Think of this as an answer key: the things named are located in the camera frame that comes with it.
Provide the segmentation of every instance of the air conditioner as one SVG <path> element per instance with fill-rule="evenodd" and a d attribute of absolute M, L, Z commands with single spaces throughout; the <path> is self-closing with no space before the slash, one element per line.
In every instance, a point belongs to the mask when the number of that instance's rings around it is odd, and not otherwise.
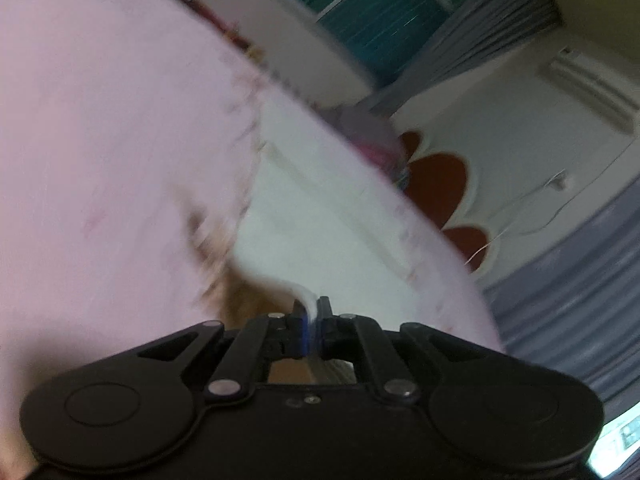
<path fill-rule="evenodd" d="M 640 87 L 620 72 L 567 47 L 553 58 L 548 75 L 625 133 L 640 132 Z"/>

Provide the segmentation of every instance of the pink fabric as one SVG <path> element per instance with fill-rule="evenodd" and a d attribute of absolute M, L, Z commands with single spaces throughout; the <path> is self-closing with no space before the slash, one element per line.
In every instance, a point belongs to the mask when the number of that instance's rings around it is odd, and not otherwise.
<path fill-rule="evenodd" d="M 260 76 L 178 1 L 0 9 L 2 431 L 34 376 L 214 317 L 186 218 L 233 245 Z"/>

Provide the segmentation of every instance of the screw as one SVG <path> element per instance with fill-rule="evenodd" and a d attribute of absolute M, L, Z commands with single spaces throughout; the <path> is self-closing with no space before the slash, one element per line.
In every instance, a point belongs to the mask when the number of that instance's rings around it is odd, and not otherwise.
<path fill-rule="evenodd" d="M 207 389 L 214 395 L 228 397 L 238 393 L 242 389 L 242 386 L 233 379 L 218 379 L 217 381 L 209 383 Z"/>
<path fill-rule="evenodd" d="M 307 404 L 320 404 L 322 402 L 322 399 L 317 395 L 308 395 L 305 397 L 305 402 Z"/>
<path fill-rule="evenodd" d="M 397 397 L 409 397 L 418 387 L 406 379 L 391 379 L 385 383 L 385 391 Z"/>

